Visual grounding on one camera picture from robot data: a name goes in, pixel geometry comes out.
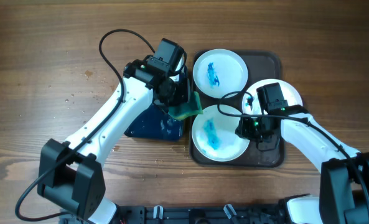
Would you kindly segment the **white plate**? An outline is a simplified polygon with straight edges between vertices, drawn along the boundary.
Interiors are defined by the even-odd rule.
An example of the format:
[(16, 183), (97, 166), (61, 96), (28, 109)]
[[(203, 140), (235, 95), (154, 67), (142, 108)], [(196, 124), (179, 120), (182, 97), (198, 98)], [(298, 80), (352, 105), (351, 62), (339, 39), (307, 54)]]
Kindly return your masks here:
[(249, 140), (235, 134), (240, 114), (240, 111), (228, 105), (205, 108), (192, 124), (192, 140), (197, 150), (217, 162), (228, 162), (240, 157), (250, 144)]
[(213, 49), (195, 61), (193, 80), (205, 95), (221, 98), (244, 89), (248, 82), (248, 68), (245, 61), (231, 50)]
[(245, 114), (262, 114), (256, 90), (272, 83), (279, 83), (283, 97), (287, 100), (289, 106), (303, 105), (300, 94), (292, 85), (278, 79), (265, 79), (252, 84), (246, 90), (241, 102), (242, 112)]

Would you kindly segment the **green yellow sponge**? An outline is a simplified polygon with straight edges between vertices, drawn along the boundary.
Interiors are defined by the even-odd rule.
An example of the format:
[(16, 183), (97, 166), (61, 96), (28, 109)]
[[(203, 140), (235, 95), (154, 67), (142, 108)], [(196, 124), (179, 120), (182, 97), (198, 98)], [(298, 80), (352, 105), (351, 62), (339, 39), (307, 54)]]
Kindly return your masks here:
[(203, 109), (199, 94), (194, 91), (190, 94), (190, 100), (179, 106), (171, 106), (168, 115), (176, 120), (184, 120), (190, 116), (202, 114)]

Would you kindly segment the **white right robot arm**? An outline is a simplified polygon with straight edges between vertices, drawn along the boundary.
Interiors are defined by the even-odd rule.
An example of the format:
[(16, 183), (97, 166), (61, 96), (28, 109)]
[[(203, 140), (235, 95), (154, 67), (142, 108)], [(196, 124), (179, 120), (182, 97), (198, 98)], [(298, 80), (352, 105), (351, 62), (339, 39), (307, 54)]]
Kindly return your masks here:
[(319, 196), (286, 202), (292, 223), (369, 223), (369, 152), (362, 153), (322, 128), (302, 106), (242, 115), (236, 135), (260, 143), (274, 134), (295, 146), (320, 172)]

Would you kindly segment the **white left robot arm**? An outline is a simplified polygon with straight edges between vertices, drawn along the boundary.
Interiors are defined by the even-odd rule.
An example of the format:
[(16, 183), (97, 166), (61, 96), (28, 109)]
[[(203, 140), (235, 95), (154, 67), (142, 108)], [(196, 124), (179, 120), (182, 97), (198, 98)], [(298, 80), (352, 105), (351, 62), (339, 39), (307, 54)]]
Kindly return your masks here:
[(103, 166), (131, 123), (151, 105), (184, 119), (190, 101), (183, 59), (149, 57), (127, 64), (110, 99), (64, 142), (50, 139), (40, 155), (37, 193), (63, 209), (63, 215), (90, 223), (113, 223), (119, 207), (105, 197)]

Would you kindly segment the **white plate bottom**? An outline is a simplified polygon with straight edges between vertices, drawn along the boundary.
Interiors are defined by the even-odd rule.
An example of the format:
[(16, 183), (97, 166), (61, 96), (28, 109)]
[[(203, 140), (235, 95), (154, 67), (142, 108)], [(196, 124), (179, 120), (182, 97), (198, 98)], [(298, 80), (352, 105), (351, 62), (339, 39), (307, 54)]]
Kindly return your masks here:
[(240, 157), (250, 144), (249, 140), (235, 134), (240, 114), (240, 111), (228, 105), (205, 108), (192, 124), (192, 140), (197, 150), (217, 162), (228, 162)]

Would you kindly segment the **white plate top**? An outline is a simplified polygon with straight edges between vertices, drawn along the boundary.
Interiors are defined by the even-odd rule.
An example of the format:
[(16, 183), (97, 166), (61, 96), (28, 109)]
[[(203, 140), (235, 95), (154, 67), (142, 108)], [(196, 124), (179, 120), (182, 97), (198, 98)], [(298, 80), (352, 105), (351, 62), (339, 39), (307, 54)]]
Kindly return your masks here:
[(195, 61), (193, 80), (205, 95), (221, 98), (244, 89), (248, 82), (248, 68), (245, 61), (231, 50), (213, 49)]

